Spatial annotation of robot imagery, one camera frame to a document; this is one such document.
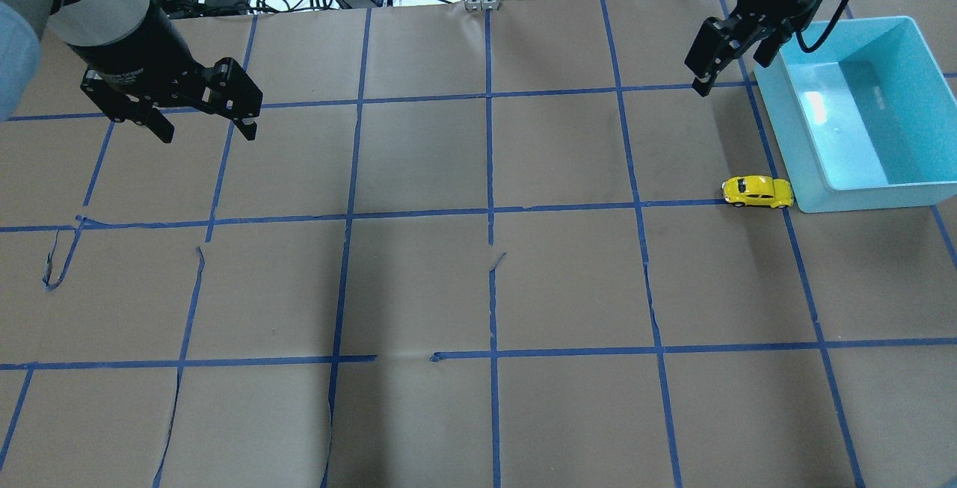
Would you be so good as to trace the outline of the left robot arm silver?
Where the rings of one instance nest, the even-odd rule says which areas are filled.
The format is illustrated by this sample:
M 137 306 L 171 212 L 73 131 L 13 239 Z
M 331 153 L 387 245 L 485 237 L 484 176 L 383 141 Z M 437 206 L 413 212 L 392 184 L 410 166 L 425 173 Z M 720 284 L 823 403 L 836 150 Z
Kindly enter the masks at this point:
M 131 121 L 171 143 L 163 108 L 228 118 L 254 140 L 263 94 L 232 57 L 199 63 L 155 0 L 1 0 L 2 119 L 17 110 L 54 32 L 87 69 L 81 90 L 106 117 Z

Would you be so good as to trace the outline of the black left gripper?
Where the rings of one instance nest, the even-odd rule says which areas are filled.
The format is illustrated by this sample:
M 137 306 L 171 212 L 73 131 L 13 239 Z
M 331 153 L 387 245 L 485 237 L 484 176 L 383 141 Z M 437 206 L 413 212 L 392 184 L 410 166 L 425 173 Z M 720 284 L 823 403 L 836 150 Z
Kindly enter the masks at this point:
M 170 144 L 175 126 L 161 108 L 189 107 L 228 118 L 256 140 L 263 93 L 232 57 L 205 67 L 194 59 L 170 18 L 150 2 L 140 24 L 115 42 L 82 46 L 81 90 L 116 123 L 144 125 Z

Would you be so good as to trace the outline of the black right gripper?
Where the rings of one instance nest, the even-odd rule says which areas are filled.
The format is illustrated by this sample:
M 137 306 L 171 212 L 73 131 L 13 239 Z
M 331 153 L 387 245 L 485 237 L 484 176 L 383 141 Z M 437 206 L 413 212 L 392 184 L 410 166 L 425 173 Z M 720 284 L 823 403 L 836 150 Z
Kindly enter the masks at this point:
M 813 20 L 823 0 L 737 0 L 728 18 L 703 21 L 685 57 L 694 73 L 692 89 L 708 97 L 720 72 L 753 45 L 753 58 L 769 68 L 782 46 Z

